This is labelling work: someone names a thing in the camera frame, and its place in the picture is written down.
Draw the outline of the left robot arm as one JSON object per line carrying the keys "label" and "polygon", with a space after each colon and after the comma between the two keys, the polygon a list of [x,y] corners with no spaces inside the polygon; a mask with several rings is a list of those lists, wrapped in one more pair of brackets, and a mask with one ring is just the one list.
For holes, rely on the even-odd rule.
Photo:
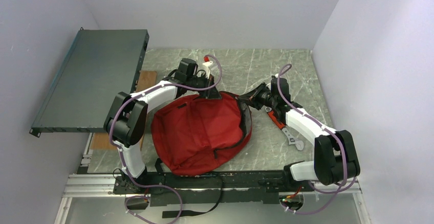
{"label": "left robot arm", "polygon": [[138,144],[144,135],[147,114],[187,91],[198,92],[201,98],[221,98],[216,86],[222,77],[214,77],[211,73],[213,70],[222,72],[215,56],[205,55],[201,69],[196,61],[183,58],[178,68],[156,85],[131,94],[119,92],[115,96],[103,127],[110,143],[118,149],[121,170],[129,177],[126,185],[132,192],[141,193],[147,186],[146,165],[141,159]]}

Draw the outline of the red backpack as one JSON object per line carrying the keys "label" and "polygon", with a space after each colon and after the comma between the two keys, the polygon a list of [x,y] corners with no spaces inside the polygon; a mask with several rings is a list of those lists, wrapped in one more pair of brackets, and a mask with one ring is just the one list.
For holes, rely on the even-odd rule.
{"label": "red backpack", "polygon": [[234,158],[249,142],[248,105],[230,92],[219,99],[181,97],[159,109],[151,134],[159,159],[175,175],[196,176]]}

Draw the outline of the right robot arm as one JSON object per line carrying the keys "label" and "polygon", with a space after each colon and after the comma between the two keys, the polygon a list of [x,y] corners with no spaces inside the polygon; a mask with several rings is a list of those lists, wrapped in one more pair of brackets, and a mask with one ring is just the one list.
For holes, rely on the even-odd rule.
{"label": "right robot arm", "polygon": [[351,133],[319,122],[292,101],[285,78],[273,76],[270,84],[261,83],[240,95],[239,100],[257,110],[267,107],[276,125],[295,129],[312,144],[313,160],[284,167],[282,184],[285,189],[294,191],[306,181],[335,185],[359,176],[361,168]]}

